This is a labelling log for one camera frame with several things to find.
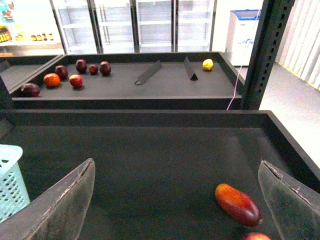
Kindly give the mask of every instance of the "basket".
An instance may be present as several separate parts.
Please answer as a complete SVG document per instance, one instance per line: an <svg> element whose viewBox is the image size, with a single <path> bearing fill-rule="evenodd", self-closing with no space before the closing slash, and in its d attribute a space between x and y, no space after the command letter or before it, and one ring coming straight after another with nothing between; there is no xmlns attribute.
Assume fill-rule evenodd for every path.
<svg viewBox="0 0 320 240"><path fill-rule="evenodd" d="M19 146L0 144L0 223L30 203L18 160Z"/></svg>

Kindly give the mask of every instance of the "black shelf tray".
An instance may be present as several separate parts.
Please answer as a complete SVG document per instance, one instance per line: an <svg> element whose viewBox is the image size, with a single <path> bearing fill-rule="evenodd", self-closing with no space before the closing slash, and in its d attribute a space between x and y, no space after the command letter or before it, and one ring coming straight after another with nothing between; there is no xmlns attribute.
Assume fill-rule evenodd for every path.
<svg viewBox="0 0 320 240"><path fill-rule="evenodd" d="M199 78L191 81L184 66L188 57ZM212 71L204 71L202 62L211 58ZM54 73L57 65L65 65L69 76L79 74L75 63L84 59L89 64L108 61L111 75L103 77L82 74L83 88L74 90L68 80L49 89L43 78ZM156 61L159 69L145 84L135 85L137 77ZM21 97L19 91L11 94L19 109L219 109L228 107L234 95L238 72L221 52L192 53L134 53L65 55L42 69L29 82L41 85L40 97ZM231 109L239 109L243 84L239 81L237 94Z"/></svg>
<svg viewBox="0 0 320 240"><path fill-rule="evenodd" d="M61 55L0 57L0 77L11 94Z"/></svg>
<svg viewBox="0 0 320 240"><path fill-rule="evenodd" d="M1 110L1 144L22 147L31 200L87 158L96 165L80 240L280 240L258 182L261 159L320 193L320 169L270 111ZM249 194L263 223L243 226L218 207L228 183Z"/></svg>

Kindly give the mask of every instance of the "refrigerator door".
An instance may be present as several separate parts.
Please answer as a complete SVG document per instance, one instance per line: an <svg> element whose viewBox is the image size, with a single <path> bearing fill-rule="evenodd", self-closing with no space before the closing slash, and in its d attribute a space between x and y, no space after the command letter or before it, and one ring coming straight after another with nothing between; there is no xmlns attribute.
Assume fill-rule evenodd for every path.
<svg viewBox="0 0 320 240"><path fill-rule="evenodd" d="M215 0L179 0L178 52L204 52L210 49Z"/></svg>
<svg viewBox="0 0 320 240"><path fill-rule="evenodd" d="M0 56L60 54L64 49L49 1L0 0Z"/></svg>
<svg viewBox="0 0 320 240"><path fill-rule="evenodd" d="M94 0L103 53L134 53L130 0Z"/></svg>
<svg viewBox="0 0 320 240"><path fill-rule="evenodd" d="M67 54L96 54L86 0L52 0Z"/></svg>
<svg viewBox="0 0 320 240"><path fill-rule="evenodd" d="M172 52L172 0L136 0L141 53Z"/></svg>

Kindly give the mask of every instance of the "white wall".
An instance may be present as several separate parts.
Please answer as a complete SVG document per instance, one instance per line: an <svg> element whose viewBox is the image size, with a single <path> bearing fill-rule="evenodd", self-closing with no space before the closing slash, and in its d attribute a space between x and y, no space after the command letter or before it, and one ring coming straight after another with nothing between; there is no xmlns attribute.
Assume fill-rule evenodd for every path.
<svg viewBox="0 0 320 240"><path fill-rule="evenodd" d="M263 0L216 0L212 51L226 50L229 18L231 10L261 9Z"/></svg>

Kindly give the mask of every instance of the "metal upright with holes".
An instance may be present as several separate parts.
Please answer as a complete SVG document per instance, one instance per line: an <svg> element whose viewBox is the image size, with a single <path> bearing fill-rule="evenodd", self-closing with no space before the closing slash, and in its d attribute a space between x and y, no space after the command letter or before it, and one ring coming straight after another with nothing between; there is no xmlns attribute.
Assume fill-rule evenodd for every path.
<svg viewBox="0 0 320 240"><path fill-rule="evenodd" d="M245 79L241 109L258 110L295 0L264 0Z"/></svg>

